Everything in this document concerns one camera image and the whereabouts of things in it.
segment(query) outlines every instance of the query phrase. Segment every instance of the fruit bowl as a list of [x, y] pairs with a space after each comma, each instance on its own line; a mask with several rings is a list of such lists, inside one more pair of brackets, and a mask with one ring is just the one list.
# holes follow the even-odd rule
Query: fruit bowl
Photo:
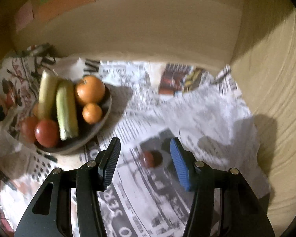
[[40, 145], [38, 142], [35, 142], [35, 146], [38, 150], [47, 153], [53, 154], [61, 154], [65, 155], [68, 153], [72, 153], [81, 146], [85, 145], [88, 141], [90, 141], [103, 127], [105, 121], [107, 120], [109, 113], [111, 111], [112, 105], [112, 97], [111, 92], [108, 89], [107, 85], [105, 85], [105, 95], [99, 106], [103, 111], [102, 119], [93, 125], [89, 125], [84, 121], [82, 117], [82, 108], [77, 108], [78, 115], [78, 125], [79, 125], [79, 136], [76, 138], [67, 139], [65, 141], [60, 141], [56, 147], [46, 148]]

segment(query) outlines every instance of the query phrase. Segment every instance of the tomato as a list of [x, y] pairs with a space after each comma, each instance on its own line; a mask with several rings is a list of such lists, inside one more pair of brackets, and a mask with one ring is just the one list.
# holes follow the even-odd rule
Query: tomato
[[161, 165], [163, 161], [162, 154], [159, 151], [144, 151], [140, 155], [140, 162], [145, 168], [152, 168]]
[[105, 85], [95, 76], [86, 76], [75, 88], [77, 102], [84, 106], [87, 103], [99, 103], [105, 94]]
[[41, 120], [35, 128], [37, 141], [46, 148], [52, 148], [59, 142], [58, 124], [51, 119]]
[[21, 134], [24, 139], [29, 143], [35, 143], [35, 127], [38, 123], [38, 118], [36, 116], [27, 117], [21, 122]]
[[88, 103], [82, 110], [83, 119], [90, 125], [99, 122], [102, 114], [102, 109], [95, 103]]

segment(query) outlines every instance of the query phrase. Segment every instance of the orange sticky note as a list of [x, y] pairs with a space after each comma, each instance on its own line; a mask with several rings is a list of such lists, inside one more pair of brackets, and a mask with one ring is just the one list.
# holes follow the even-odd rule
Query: orange sticky note
[[25, 28], [32, 20], [34, 20], [33, 7], [31, 1], [28, 0], [14, 16], [16, 32]]
[[46, 22], [66, 11], [78, 8], [95, 0], [49, 0], [41, 5], [35, 13], [35, 18]]

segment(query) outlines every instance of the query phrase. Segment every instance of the red tomato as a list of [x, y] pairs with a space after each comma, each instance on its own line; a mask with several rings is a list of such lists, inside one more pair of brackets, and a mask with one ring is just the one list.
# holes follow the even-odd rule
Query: red tomato
[[35, 128], [37, 141], [46, 148], [52, 148], [59, 142], [59, 128], [51, 119], [41, 120]]
[[159, 166], [162, 163], [163, 158], [159, 151], [144, 151], [140, 155], [140, 161], [145, 168], [152, 168]]
[[35, 127], [38, 123], [38, 118], [36, 116], [27, 117], [21, 123], [21, 134], [24, 139], [29, 143], [35, 143]]

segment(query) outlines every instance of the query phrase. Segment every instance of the paper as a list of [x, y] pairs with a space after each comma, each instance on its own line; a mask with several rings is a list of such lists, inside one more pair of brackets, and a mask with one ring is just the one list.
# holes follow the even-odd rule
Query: paper
[[27, 1], [14, 16], [16, 32], [25, 28], [32, 20], [34, 20], [32, 3]]
[[[20, 144], [23, 140], [15, 123], [19, 117], [9, 116], [10, 121], [0, 129], [0, 151], [6, 151], [4, 156], [0, 155], [0, 203], [13, 229], [53, 168], [78, 168], [93, 160], [99, 150], [105, 150], [114, 136], [121, 140], [121, 155], [112, 184], [105, 192], [98, 192], [108, 236], [182, 236], [193, 193], [185, 192], [176, 178], [169, 138], [178, 137], [185, 149], [213, 168], [238, 168], [258, 198], [269, 193], [267, 178], [256, 161], [259, 143], [253, 118], [229, 66], [216, 78], [202, 71], [200, 86], [194, 91], [164, 99], [151, 86], [146, 70], [151, 67], [149, 62], [83, 61], [85, 67], [81, 70], [77, 66], [81, 60], [74, 63], [73, 59], [28, 57], [4, 61], [0, 70], [1, 78], [12, 76], [10, 81], [17, 81], [18, 94], [27, 87], [18, 81], [32, 83], [28, 76], [36, 71], [39, 74], [42, 67], [64, 72], [68, 63], [67, 77], [77, 77], [78, 72], [81, 77], [85, 74], [101, 77], [110, 86], [113, 101], [105, 127], [72, 156], [41, 154]], [[24, 96], [20, 99], [26, 104]], [[26, 106], [14, 109], [17, 115], [29, 110]], [[163, 156], [162, 165], [155, 169], [142, 167], [139, 156], [145, 150], [158, 150]], [[75, 190], [71, 208], [73, 236], [79, 236]], [[215, 192], [212, 236], [218, 228], [218, 210], [219, 193]]]

